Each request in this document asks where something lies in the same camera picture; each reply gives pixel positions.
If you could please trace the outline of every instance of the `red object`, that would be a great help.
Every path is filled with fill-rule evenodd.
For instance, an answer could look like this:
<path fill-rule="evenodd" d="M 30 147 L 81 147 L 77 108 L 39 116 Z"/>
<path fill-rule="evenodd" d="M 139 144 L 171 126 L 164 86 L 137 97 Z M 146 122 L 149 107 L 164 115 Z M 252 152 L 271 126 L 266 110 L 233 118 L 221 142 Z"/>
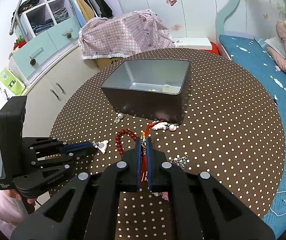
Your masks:
<path fill-rule="evenodd" d="M 143 155 L 142 162 L 141 162 L 141 187 L 143 187 L 143 184 L 145 182 L 145 177 L 147 173 L 147 156 Z"/>
<path fill-rule="evenodd" d="M 15 50 L 17 47 L 22 48 L 26 44 L 26 41 L 21 41 L 17 44 L 14 44 L 13 50 Z"/>
<path fill-rule="evenodd" d="M 136 141 L 136 135 L 130 131 L 130 130 L 121 130 L 119 131 L 115 136 L 115 142 L 116 142 L 116 149 L 119 151 L 120 155 L 123 155 L 123 148 L 121 144 L 121 136 L 123 134 L 128 134 L 134 141 Z"/>
<path fill-rule="evenodd" d="M 145 130 L 145 138 L 148 138 L 148 132 L 150 130 L 150 128 L 152 128 L 154 125 L 160 123 L 160 122 L 163 122 L 164 120 L 160 120 L 160 121 L 157 121 L 157 122 L 154 122 L 154 123 L 150 123 L 148 124 L 146 130 Z"/>
<path fill-rule="evenodd" d="M 212 49 L 211 50 L 208 50 L 208 49 L 202 49 L 202 50 L 219 55 L 218 46 L 214 42 L 211 42 L 211 45 L 212 45 Z"/>

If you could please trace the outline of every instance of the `round table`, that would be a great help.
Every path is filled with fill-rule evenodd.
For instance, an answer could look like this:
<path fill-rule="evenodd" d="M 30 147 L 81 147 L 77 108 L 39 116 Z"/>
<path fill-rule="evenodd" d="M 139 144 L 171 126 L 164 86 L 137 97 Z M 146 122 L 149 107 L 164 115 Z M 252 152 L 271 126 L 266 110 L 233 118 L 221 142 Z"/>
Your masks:
<path fill-rule="evenodd" d="M 131 58 L 175 58 L 191 62 L 191 95 L 184 122 L 175 132 L 151 130 L 153 147 L 168 160 L 188 155 L 185 171 L 208 171 L 257 216 L 272 203 L 283 173 L 284 132 L 276 105 L 264 87 L 239 65 L 213 53 L 194 49 L 160 49 Z M 69 99 L 58 115 L 51 137 L 68 143 L 109 140 L 107 152 L 93 161 L 75 164 L 82 171 L 102 172 L 121 158 L 115 134 L 129 128 L 140 136 L 151 120 L 116 113 L 100 89 L 121 61 L 100 71 Z M 122 136 L 124 150 L 134 141 Z M 53 195 L 65 183 L 50 191 Z M 172 239 L 170 205 L 147 188 L 121 193 L 115 239 L 154 237 Z"/>

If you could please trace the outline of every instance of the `person's hand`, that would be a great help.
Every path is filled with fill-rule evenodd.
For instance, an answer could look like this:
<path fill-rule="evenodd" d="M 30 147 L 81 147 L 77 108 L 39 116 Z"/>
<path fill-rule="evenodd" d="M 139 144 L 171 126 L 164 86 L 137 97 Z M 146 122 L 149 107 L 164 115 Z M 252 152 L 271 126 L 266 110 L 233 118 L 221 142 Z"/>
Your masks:
<path fill-rule="evenodd" d="M 5 190 L 5 193 L 8 197 L 15 198 L 17 200 L 22 200 L 21 194 L 16 189 L 7 189 Z M 29 204 L 35 205 L 35 200 L 37 200 L 37 198 L 28 198 L 27 202 Z"/>

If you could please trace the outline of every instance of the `gray metal box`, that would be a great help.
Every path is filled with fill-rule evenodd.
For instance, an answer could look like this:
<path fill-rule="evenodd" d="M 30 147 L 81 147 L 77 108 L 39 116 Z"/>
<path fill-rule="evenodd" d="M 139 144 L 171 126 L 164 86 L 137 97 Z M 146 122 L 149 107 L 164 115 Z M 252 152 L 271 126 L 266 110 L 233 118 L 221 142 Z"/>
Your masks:
<path fill-rule="evenodd" d="M 180 125 L 190 97 L 190 76 L 188 60 L 125 60 L 101 88 L 116 112 Z"/>

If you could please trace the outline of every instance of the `silver screw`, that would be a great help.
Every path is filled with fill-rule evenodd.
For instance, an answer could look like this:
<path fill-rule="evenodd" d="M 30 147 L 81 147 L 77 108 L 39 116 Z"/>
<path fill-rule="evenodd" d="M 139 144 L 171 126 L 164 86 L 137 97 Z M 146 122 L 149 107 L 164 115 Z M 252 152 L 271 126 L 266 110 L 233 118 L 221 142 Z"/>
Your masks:
<path fill-rule="evenodd" d="M 165 168 L 165 169 L 169 169 L 170 167 L 172 167 L 172 164 L 169 163 L 169 162 L 163 162 L 162 163 L 162 167 Z"/>
<path fill-rule="evenodd" d="M 200 176 L 202 179 L 209 179 L 209 177 L 211 176 L 207 171 L 202 171 L 200 173 Z"/>
<path fill-rule="evenodd" d="M 123 162 L 123 161 L 120 161 L 120 162 L 118 162 L 118 163 L 116 164 L 116 166 L 119 167 L 119 168 L 125 168 L 126 165 L 127 165 L 127 163 L 126 163 L 126 162 Z"/>
<path fill-rule="evenodd" d="M 78 178 L 80 180 L 85 180 L 89 177 L 89 175 L 86 173 L 86 172 L 81 172 L 79 175 L 78 175 Z"/>

